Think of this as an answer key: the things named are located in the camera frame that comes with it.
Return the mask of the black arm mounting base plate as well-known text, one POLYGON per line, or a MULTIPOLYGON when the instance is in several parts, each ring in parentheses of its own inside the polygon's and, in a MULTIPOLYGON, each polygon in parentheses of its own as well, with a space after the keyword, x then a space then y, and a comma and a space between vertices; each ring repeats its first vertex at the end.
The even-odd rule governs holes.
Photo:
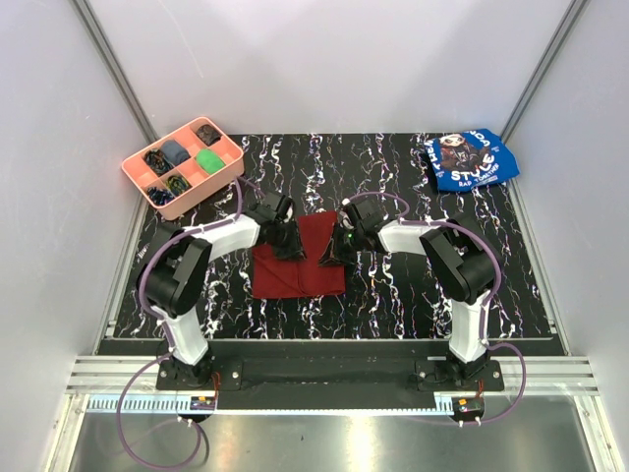
POLYGON ((216 340, 197 367, 166 361, 159 390, 218 388, 234 410, 389 410, 432 407, 433 395, 499 393, 499 363, 465 379, 447 344, 431 340, 216 340))

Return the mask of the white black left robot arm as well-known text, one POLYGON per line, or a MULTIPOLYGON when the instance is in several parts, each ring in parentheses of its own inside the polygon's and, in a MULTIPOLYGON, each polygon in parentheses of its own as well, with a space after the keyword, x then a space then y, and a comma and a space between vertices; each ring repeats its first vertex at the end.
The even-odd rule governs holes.
POLYGON ((142 310, 163 328, 162 365, 189 388, 211 380, 211 353, 201 332, 197 302, 210 263, 230 253, 268 245, 282 261, 305 258, 294 201, 269 192, 259 202, 218 221, 178 227, 162 224, 143 257, 137 278, 142 310))

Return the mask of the red cloth napkin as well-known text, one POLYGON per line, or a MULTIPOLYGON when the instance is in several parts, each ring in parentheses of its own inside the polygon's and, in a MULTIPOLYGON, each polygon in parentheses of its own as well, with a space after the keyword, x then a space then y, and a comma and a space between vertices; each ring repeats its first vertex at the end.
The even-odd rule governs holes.
POLYGON ((306 255, 302 261, 280 261, 267 244, 254 247, 253 297, 279 300, 342 295, 346 289, 344 266, 318 264, 336 221, 335 211, 318 212, 298 218, 306 255))

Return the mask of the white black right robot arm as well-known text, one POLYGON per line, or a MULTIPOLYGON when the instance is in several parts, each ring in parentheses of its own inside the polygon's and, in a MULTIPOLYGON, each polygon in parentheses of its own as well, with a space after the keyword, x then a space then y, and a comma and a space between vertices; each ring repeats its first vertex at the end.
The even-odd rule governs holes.
POLYGON ((360 252, 424 256, 451 303, 446 359, 437 384, 458 389, 477 383, 489 360, 487 311, 502 279, 501 262, 475 221, 463 213, 435 221, 387 217, 364 198, 343 201, 320 266, 352 266, 360 252))

